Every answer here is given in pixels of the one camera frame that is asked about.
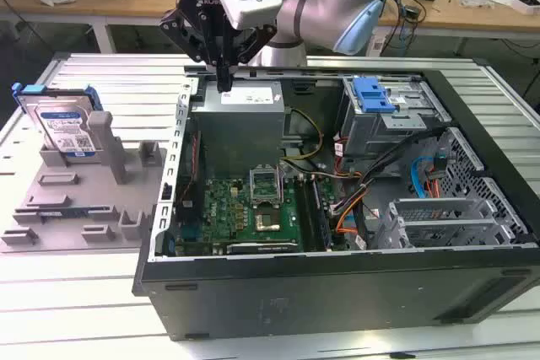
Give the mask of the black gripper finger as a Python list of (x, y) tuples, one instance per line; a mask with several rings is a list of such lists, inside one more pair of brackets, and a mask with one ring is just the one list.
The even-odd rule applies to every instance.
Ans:
[(186, 26), (187, 18), (181, 10), (172, 10), (159, 23), (162, 32), (179, 46), (193, 61), (205, 62), (207, 70), (215, 74), (218, 91), (226, 90), (226, 66), (214, 18), (208, 11), (195, 12), (195, 23)]
[(273, 24), (246, 30), (225, 26), (225, 90), (230, 91), (233, 76), (240, 63), (248, 63), (276, 34)]

